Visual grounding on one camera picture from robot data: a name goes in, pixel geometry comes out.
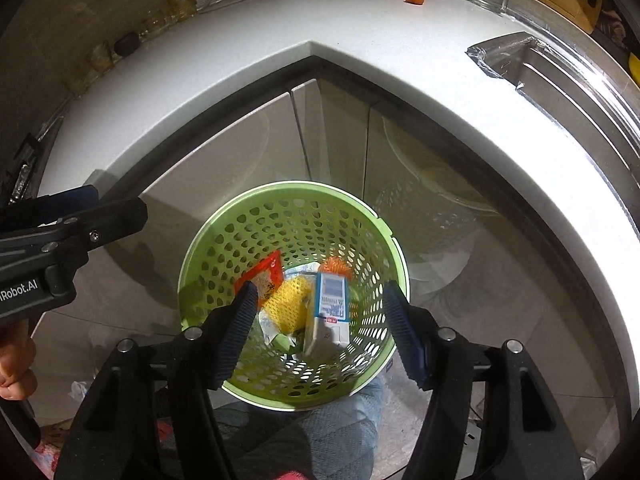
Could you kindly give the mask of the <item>person left hand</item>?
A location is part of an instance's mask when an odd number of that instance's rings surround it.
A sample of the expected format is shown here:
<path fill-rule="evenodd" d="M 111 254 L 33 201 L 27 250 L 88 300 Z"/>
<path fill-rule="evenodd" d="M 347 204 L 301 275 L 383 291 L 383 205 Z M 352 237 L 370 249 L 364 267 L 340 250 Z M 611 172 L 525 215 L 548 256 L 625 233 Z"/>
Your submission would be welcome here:
<path fill-rule="evenodd" d="M 23 401 L 37 389 L 37 378 L 32 371 L 36 346 L 29 336 L 29 322 L 21 320 L 1 329 L 0 394 L 2 399 Z"/>

